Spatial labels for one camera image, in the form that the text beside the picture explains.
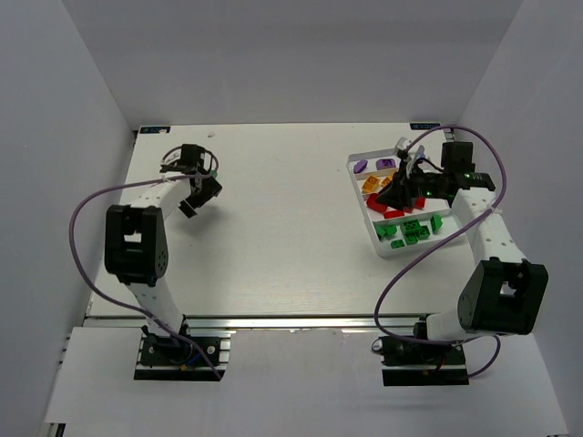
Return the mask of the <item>green square lego brick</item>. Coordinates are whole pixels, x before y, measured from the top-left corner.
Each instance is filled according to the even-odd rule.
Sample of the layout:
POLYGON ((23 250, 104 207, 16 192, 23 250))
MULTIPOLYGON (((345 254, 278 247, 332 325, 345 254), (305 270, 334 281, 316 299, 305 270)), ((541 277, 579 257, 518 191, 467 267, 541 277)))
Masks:
POLYGON ((431 230, 434 234, 438 233, 443 226, 443 219, 440 215, 434 214, 430 218, 431 230))

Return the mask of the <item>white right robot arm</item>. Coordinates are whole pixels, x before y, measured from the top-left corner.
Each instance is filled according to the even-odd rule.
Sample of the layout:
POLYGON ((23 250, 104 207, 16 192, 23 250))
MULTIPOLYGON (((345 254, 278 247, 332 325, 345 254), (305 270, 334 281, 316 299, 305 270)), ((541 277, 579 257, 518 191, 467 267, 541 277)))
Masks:
POLYGON ((466 236, 475 270, 452 309, 421 318, 414 338, 456 342, 485 335, 528 335, 548 283, 547 269, 517 247, 496 207, 502 196, 487 173, 476 171, 470 142, 446 142, 436 171, 403 152, 398 170, 377 200, 404 210, 419 198, 442 199, 466 236))

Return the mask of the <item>purple lego plate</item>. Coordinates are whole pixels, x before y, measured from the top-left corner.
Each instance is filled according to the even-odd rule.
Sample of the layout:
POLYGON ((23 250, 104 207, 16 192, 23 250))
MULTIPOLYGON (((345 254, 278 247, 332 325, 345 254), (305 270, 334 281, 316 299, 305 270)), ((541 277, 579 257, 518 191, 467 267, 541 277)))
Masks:
POLYGON ((396 168, 396 163, 393 158, 380 158, 375 162, 375 167, 378 171, 396 168))

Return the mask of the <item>yellow round lego piece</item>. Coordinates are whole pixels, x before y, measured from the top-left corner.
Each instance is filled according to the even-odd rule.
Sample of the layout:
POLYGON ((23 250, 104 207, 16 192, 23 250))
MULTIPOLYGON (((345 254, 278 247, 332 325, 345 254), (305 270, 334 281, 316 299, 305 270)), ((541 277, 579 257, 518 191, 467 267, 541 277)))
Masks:
POLYGON ((381 182, 381 179, 379 179, 375 175, 369 176, 362 184, 362 187, 361 187, 362 193, 370 194, 370 193, 375 192, 375 190, 379 186, 380 182, 381 182))

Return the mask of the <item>red long lego brick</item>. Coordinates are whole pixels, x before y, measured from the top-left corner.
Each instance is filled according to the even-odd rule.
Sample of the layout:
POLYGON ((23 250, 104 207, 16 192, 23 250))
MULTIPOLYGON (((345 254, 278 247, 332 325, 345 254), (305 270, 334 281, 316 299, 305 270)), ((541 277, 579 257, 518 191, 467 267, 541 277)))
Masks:
POLYGON ((422 210, 422 209, 424 209, 424 207, 425 207, 425 202, 426 202, 426 198, 417 198, 417 199, 414 201, 413 208, 414 208, 414 209, 419 209, 419 210, 422 210))

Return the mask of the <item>green thin lego plate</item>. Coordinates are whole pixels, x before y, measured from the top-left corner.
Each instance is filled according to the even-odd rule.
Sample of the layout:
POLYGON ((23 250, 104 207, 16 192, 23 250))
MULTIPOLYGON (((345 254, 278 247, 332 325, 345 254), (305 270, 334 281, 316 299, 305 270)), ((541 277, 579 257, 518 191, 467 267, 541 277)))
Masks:
POLYGON ((407 220, 407 221, 404 221, 401 223, 401 231, 403 233, 415 232, 420 228, 421 228, 421 225, 420 225, 419 221, 416 219, 407 220))

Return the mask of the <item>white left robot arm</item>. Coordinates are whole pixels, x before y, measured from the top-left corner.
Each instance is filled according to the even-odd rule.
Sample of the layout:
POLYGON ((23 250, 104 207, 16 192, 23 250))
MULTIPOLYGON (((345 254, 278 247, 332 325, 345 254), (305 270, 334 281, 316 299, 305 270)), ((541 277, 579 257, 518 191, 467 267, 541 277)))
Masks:
POLYGON ((222 191, 214 154, 195 144, 173 149, 162 158, 159 180, 128 204, 113 205, 106 213, 105 268, 125 285, 146 313, 147 333, 168 337, 179 333, 185 317, 169 291, 166 219, 181 212, 191 219, 222 191))

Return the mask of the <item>purple curved lego piece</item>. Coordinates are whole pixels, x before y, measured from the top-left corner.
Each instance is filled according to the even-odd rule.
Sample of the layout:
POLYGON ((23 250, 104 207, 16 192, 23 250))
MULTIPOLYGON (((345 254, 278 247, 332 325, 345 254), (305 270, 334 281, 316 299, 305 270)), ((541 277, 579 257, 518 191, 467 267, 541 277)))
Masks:
POLYGON ((368 161, 366 159, 361 159, 354 164, 353 173, 360 174, 366 170, 367 166, 368 166, 368 161))

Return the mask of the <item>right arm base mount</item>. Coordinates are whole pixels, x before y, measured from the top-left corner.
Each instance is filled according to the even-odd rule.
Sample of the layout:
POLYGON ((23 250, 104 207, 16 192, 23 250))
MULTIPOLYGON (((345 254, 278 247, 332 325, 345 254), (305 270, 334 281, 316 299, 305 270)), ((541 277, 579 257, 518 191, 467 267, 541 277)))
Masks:
POLYGON ((410 335, 382 330, 371 345, 382 358, 384 387, 437 387, 469 384, 460 340, 428 340, 427 315, 414 324, 410 335))

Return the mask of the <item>red half-round lego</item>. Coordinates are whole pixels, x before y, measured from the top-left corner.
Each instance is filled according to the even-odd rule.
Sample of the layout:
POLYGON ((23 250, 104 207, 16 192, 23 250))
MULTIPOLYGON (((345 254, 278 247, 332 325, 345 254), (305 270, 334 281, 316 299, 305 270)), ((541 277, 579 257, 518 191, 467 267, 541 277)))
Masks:
POLYGON ((372 193, 366 200, 366 206, 368 209, 373 210, 379 214, 384 214, 388 207, 384 204, 380 204, 377 202, 377 193, 372 193))

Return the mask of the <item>red rectangular lego brick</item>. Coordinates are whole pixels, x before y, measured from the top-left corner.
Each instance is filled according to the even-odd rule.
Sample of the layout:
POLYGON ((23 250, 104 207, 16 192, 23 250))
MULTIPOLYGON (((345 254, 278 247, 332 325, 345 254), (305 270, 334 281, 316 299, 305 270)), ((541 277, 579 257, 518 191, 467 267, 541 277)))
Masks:
POLYGON ((405 213, 401 210, 388 210, 388 211, 384 212, 385 219, 397 219, 397 218, 401 218, 404 216, 405 216, 405 213))

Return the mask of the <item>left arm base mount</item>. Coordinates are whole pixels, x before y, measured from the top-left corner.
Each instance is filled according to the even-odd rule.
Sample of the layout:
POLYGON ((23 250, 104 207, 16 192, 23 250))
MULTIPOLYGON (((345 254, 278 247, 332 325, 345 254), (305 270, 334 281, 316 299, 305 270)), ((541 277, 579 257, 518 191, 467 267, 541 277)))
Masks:
POLYGON ((150 333, 148 326, 141 327, 141 339, 133 378, 135 381, 211 381, 224 376, 229 360, 230 337, 203 334, 192 336, 187 323, 179 334, 196 342, 207 356, 215 371, 202 354, 190 343, 174 337, 150 333))

